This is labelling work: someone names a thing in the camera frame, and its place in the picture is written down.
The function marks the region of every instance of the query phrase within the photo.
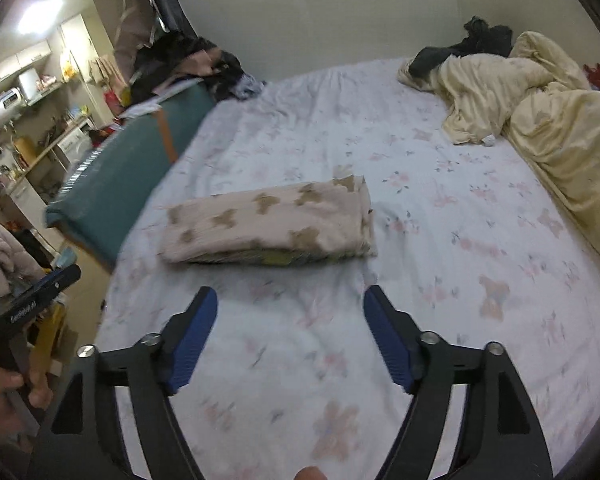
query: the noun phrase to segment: beige satin blanket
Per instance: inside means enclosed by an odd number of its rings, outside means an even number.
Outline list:
[[[197,198],[168,215],[160,254],[170,262],[289,265],[375,253],[361,176]]]
[[[449,58],[427,80],[413,80],[407,61],[398,80],[445,99],[455,143],[503,132],[600,253],[600,92],[537,32],[521,34],[509,59],[484,56]]]

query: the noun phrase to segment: blue gripper pad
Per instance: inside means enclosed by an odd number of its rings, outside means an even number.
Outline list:
[[[385,308],[382,307],[382,300],[386,302]],[[389,308],[394,311],[380,287],[374,285],[367,289],[363,300],[366,323],[376,340],[392,380],[409,392],[414,383],[410,352],[388,317],[386,311]]]
[[[171,317],[162,331],[162,374],[169,395],[189,384],[193,370],[205,347],[218,315],[218,295],[208,287],[200,288],[188,309]]]

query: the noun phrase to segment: ceiling light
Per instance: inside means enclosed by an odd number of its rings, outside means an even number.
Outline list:
[[[61,7],[62,0],[44,0],[30,5],[18,24],[18,32],[20,34],[45,32],[54,24]]]

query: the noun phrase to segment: bed sheet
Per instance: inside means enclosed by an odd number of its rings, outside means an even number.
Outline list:
[[[172,399],[208,480],[291,480],[314,464],[331,480],[375,478],[410,398],[362,314],[374,283],[450,343],[506,345],[555,472],[600,414],[600,257],[505,139],[454,146],[445,105],[398,83],[399,63],[322,70],[219,104],[123,245],[101,350],[159,332],[202,285],[218,292],[192,381]],[[171,205],[351,173],[368,184],[377,258],[279,269],[156,256]],[[452,457],[460,389],[432,478]],[[120,408],[134,471],[148,477],[124,393]]]

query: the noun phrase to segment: yellow comforter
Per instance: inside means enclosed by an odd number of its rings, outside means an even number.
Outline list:
[[[600,92],[536,32],[520,35],[509,59],[474,57],[449,58],[426,81],[411,79],[406,62],[398,79],[445,99],[444,126],[454,142],[502,131],[600,253]],[[534,66],[521,63],[511,78],[512,59]]]

